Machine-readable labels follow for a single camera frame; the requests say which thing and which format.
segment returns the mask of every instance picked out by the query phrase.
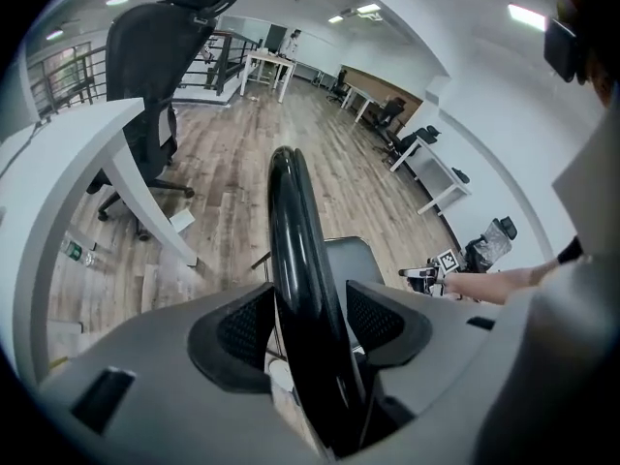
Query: black curved handle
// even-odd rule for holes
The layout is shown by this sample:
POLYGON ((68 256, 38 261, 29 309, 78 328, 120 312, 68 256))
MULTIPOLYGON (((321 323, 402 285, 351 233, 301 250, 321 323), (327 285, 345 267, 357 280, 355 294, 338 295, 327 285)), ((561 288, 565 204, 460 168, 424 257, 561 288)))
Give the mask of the black curved handle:
POLYGON ((299 401, 324 445, 345 456, 357 450, 366 393, 299 150, 282 146, 271 157, 268 209, 276 303, 299 401))

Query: wooden partition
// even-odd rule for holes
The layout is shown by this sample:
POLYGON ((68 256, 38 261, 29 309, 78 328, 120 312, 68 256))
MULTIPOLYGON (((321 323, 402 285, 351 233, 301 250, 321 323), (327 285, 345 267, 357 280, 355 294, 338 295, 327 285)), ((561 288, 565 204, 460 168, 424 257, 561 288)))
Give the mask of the wooden partition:
MULTIPOLYGON (((416 112, 416 110, 418 110, 418 107, 422 103, 420 98, 412 95, 402 88, 399 88, 398 86, 394 86, 390 82, 366 74, 363 71, 359 71, 358 69, 354 69, 349 66, 342 66, 342 68, 347 71, 347 75, 345 77, 345 81, 347 83, 364 90, 381 104, 384 105, 388 100, 394 97, 400 97, 407 102, 405 105, 405 110, 397 117, 400 123, 394 120, 389 127, 389 129, 394 133, 398 133, 400 128, 406 124, 409 119, 411 119, 411 116, 416 112)), ((359 109, 363 103, 364 100, 357 97, 356 101, 353 103, 353 108, 359 109)), ((366 109, 363 118, 369 122, 372 122, 372 115, 377 115, 380 111, 381 108, 379 106, 371 104, 366 109)))

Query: wooden floor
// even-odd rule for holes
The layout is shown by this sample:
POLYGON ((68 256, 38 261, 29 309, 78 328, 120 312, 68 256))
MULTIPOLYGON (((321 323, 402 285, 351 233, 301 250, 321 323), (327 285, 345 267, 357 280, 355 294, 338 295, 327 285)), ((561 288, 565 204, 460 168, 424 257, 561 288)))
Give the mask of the wooden floor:
POLYGON ((287 144, 305 155, 325 237, 358 235, 371 246, 386 283, 406 288, 399 268, 425 263, 453 246, 427 198, 405 171, 388 171, 373 146, 379 138, 326 92, 294 79, 282 105, 265 85, 251 84, 229 108, 178 106, 179 151, 164 178, 196 195, 153 191, 167 216, 189 208, 196 222, 181 234, 198 252, 197 268, 183 265, 151 239, 140 242, 122 202, 97 220, 106 188, 85 195, 73 222, 99 243, 95 266, 58 256, 48 317, 79 321, 103 333, 150 309, 262 282, 250 265, 267 251, 266 182, 269 157, 287 144))

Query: railing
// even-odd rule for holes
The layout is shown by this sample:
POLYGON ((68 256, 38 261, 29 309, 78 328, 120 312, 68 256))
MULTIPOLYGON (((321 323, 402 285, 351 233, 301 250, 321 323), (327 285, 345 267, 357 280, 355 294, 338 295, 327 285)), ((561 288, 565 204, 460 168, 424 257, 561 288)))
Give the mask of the railing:
MULTIPOLYGON (((259 45, 233 32, 215 31, 206 43, 209 55, 201 51, 178 87, 199 87, 215 90, 218 96, 221 95, 224 85, 242 72, 247 54, 259 45)), ((46 73, 30 87, 41 118, 50 117, 74 105, 92 105, 101 98, 105 99, 106 47, 76 57, 46 73)))
POLYGON ((194 59, 179 88, 199 87, 214 90, 219 96, 224 85, 241 73, 248 53, 260 43, 232 31, 215 31, 206 46, 210 55, 201 53, 194 59))

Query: water bottle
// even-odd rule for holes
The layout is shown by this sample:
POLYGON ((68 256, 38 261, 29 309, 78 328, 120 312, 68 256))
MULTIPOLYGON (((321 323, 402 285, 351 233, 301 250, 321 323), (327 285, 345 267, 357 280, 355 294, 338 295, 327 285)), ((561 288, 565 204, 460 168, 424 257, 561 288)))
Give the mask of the water bottle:
POLYGON ((93 257, 92 253, 84 253, 81 246, 79 246, 75 241, 69 239, 67 236, 62 238, 62 243, 60 243, 60 251, 71 260, 80 262, 85 266, 90 266, 95 262, 95 257, 93 257))

